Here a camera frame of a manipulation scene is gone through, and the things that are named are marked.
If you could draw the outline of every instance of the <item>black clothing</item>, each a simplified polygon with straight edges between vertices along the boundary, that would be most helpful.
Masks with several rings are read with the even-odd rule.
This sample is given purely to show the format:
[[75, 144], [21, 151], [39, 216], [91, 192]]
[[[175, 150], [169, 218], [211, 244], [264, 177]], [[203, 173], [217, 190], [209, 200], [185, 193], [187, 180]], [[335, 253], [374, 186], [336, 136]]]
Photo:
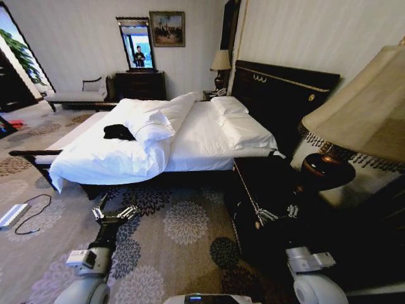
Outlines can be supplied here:
[[135, 137], [129, 132], [128, 128], [124, 125], [108, 125], [104, 128], [105, 139], [126, 139], [128, 141], [136, 141]]
[[136, 52], [135, 53], [135, 65], [137, 67], [144, 67], [145, 66], [144, 60], [142, 60], [142, 58], [145, 59], [144, 53], [142, 53], [142, 52], [139, 52], [139, 53]]

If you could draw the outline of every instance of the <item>white duvet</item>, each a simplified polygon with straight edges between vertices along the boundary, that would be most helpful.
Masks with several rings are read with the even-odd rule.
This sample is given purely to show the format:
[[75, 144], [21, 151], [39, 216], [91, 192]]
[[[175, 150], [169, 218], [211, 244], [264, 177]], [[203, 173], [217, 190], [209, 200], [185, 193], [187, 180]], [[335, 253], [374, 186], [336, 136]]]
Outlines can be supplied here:
[[137, 141], [104, 139], [104, 127], [123, 124], [134, 111], [160, 110], [177, 132], [199, 97], [198, 93], [192, 92], [172, 101], [121, 100], [105, 117], [63, 148], [49, 169], [52, 183], [60, 192], [63, 179], [81, 184], [113, 185], [146, 181], [157, 176], [167, 166], [170, 143], [176, 135], [144, 148]]

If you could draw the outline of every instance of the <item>black cable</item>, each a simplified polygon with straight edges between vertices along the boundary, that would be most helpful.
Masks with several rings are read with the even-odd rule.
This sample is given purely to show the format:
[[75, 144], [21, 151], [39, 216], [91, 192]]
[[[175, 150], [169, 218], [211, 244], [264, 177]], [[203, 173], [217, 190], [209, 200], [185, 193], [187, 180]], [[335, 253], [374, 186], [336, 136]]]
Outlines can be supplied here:
[[48, 195], [48, 194], [40, 194], [40, 195], [37, 195], [37, 196], [34, 197], [34, 198], [28, 199], [28, 200], [25, 201], [23, 204], [26, 204], [26, 203], [28, 203], [29, 201], [38, 198], [39, 196], [47, 196], [47, 197], [49, 198], [48, 204], [47, 204], [44, 208], [42, 208], [40, 212], [38, 212], [38, 213], [36, 213], [36, 214], [34, 214], [34, 215], [31, 215], [30, 217], [26, 218], [20, 225], [18, 225], [18, 227], [14, 230], [14, 233], [15, 233], [15, 234], [17, 234], [17, 235], [19, 235], [19, 236], [23, 236], [23, 235], [26, 235], [26, 234], [30, 234], [30, 233], [34, 233], [34, 232], [40, 231], [41, 228], [38, 228], [38, 229], [36, 229], [36, 230], [31, 230], [31, 231], [28, 231], [28, 232], [17, 232], [17, 230], [18, 230], [27, 220], [30, 220], [30, 219], [32, 219], [33, 217], [36, 217], [37, 215], [41, 214], [41, 213], [51, 204], [51, 202], [52, 202], [52, 196], [50, 196], [50, 195]]

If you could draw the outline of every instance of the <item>carpet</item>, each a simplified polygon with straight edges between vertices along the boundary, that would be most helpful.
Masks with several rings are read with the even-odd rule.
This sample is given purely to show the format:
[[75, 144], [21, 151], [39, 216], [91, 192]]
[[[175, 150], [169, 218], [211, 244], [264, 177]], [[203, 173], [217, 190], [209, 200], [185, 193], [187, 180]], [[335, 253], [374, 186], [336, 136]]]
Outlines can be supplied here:
[[[4, 115], [24, 119], [26, 125], [0, 140], [0, 214], [41, 193], [53, 199], [20, 229], [39, 228], [38, 232], [18, 236], [14, 229], [0, 231], [0, 303], [53, 303], [76, 279], [65, 266], [67, 256], [96, 238], [99, 226], [91, 208], [100, 197], [89, 201], [71, 182], [57, 194], [23, 158], [8, 156], [12, 149], [44, 149], [91, 114], [61, 108], [53, 113], [40, 102]], [[37, 213], [47, 198], [30, 203], [21, 221]], [[247, 295], [263, 304], [297, 303], [291, 281], [270, 279], [239, 256], [219, 187], [113, 188], [105, 211], [134, 203], [140, 213], [120, 228], [117, 237], [108, 281], [110, 303], [160, 304], [171, 296], [195, 292]]]

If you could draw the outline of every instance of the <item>green plant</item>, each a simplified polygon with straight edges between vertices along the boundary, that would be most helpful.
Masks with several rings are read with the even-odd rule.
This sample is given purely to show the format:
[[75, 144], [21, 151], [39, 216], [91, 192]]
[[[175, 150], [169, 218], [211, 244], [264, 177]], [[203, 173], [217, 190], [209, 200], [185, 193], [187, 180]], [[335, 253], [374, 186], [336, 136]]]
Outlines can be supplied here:
[[28, 47], [13, 39], [11, 34], [5, 30], [0, 29], [0, 35], [4, 38], [6, 44], [10, 47], [31, 81], [35, 84], [42, 84], [45, 86], [45, 83], [41, 81], [41, 76], [39, 75], [38, 70], [33, 66], [34, 63], [32, 62], [32, 57], [27, 53]]

